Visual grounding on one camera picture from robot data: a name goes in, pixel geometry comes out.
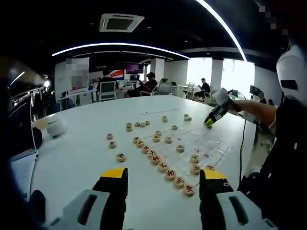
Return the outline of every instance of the white round table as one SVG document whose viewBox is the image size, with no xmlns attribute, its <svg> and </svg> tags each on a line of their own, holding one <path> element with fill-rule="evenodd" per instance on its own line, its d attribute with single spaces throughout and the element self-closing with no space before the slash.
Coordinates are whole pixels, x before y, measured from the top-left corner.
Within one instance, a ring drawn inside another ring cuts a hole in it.
<svg viewBox="0 0 307 230">
<path fill-rule="evenodd" d="M 67 133 L 52 139 L 43 131 L 32 178 L 31 191 L 39 189 L 46 197 L 47 221 L 62 215 L 62 209 L 84 189 L 91 189 L 100 175 L 110 168 L 128 168 L 127 211 L 124 228 L 134 230 L 200 230 L 200 199 L 184 197 L 163 175 L 151 166 L 147 157 L 132 144 L 134 136 L 146 137 L 155 130 L 184 124 L 183 115 L 192 117 L 191 126 L 201 128 L 212 110 L 205 104 L 172 95 L 127 98 L 84 105 L 61 111 Z M 162 116 L 169 122 L 163 123 Z M 126 122 L 150 121 L 146 128 L 126 132 Z M 231 143 L 232 151 L 217 170 L 227 176 L 234 189 L 238 186 L 239 150 L 244 119 L 227 113 L 213 125 L 211 133 Z M 242 171 L 246 170 L 255 137 L 256 126 L 247 121 Z M 112 133 L 118 147 L 109 149 L 106 134 Z M 116 154 L 123 152 L 127 161 L 119 164 Z"/>
</svg>

